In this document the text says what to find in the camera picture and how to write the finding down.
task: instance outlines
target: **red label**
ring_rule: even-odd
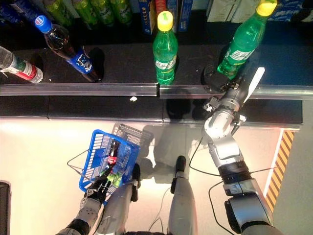
[[[115,164],[117,161],[117,157],[108,156],[108,163],[109,164]]]
[[[23,72],[18,72],[16,73],[16,75],[21,77],[22,79],[31,80],[36,76],[36,73],[37,73],[37,69],[34,65],[32,65],[30,75],[27,75],[26,73],[23,73]]]

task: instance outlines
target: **yellow bottle cap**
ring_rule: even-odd
[[[260,16],[269,16],[275,10],[277,6],[277,0],[261,0],[258,7],[256,8],[256,12]]]
[[[157,27],[160,31],[166,32],[173,27],[173,15],[169,11],[162,11],[157,16]]]

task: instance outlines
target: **blue shopping basket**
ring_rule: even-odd
[[[106,168],[112,140],[120,142],[117,153],[117,162],[113,167],[113,173],[123,175],[121,184],[131,180],[140,147],[119,136],[108,134],[101,130],[95,130],[91,137],[88,155],[82,172],[82,177],[79,181],[79,188],[82,191],[86,192],[87,188],[91,185],[91,181],[94,181],[95,177],[99,176],[99,174]],[[111,184],[108,193],[112,194],[115,190],[116,187]]]

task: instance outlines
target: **product package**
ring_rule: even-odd
[[[180,18],[179,18],[179,32],[186,32],[188,29],[188,23],[191,15],[193,0],[183,0],[181,4],[180,10]]]
[[[166,7],[169,12],[173,15],[173,32],[177,32],[177,21],[178,21],[178,0],[167,0]]]
[[[156,25],[156,5],[155,0],[138,0],[141,14],[142,31],[152,35]]]
[[[282,0],[269,21],[313,22],[313,1]]]
[[[231,21],[240,0],[211,0],[207,10],[207,22]]]
[[[241,0],[231,21],[233,23],[242,23],[249,19],[254,13],[260,0]]]

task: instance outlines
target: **blue bottle cap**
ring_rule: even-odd
[[[35,26],[42,33],[48,33],[52,29],[51,21],[44,15],[40,15],[35,19]]]

